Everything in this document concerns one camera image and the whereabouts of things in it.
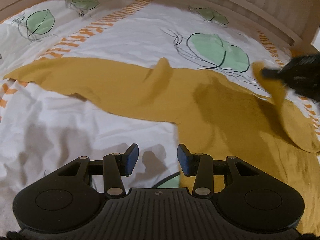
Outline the yellow knit sweater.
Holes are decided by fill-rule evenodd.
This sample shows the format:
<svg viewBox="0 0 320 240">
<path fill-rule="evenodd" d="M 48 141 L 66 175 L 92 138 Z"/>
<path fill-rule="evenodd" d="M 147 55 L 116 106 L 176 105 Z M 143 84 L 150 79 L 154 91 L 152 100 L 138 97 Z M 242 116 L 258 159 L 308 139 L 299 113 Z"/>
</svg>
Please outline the yellow knit sweater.
<svg viewBox="0 0 320 240">
<path fill-rule="evenodd" d="M 192 152 L 217 159 L 235 155 L 296 189 L 305 202 L 303 233 L 319 233 L 319 133 L 315 120 L 286 99 L 280 81 L 265 80 L 260 99 L 212 70 L 172 68 L 162 58 L 148 69 L 105 59 L 38 60 L 6 75 L 63 95 L 78 95 L 103 111 L 172 122 Z"/>
</svg>

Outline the white leaf print bedsheet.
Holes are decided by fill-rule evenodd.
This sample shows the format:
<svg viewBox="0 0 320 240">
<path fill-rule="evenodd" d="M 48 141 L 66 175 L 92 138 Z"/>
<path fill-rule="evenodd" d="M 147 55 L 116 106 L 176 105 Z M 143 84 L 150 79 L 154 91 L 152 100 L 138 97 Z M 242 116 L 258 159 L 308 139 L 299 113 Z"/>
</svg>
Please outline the white leaf print bedsheet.
<svg viewBox="0 0 320 240">
<path fill-rule="evenodd" d="M 132 187 L 190 187 L 177 160 L 177 125 L 115 115 L 78 95 L 6 78 L 38 60 L 96 58 L 152 69 L 212 70 L 260 99 L 271 95 L 252 63 L 282 67 L 292 54 L 259 27 L 205 0 L 48 0 L 1 24 L 1 234 L 20 227 L 12 202 L 22 189 L 73 159 L 139 146 Z M 315 120 L 310 99 L 286 99 Z"/>
</svg>

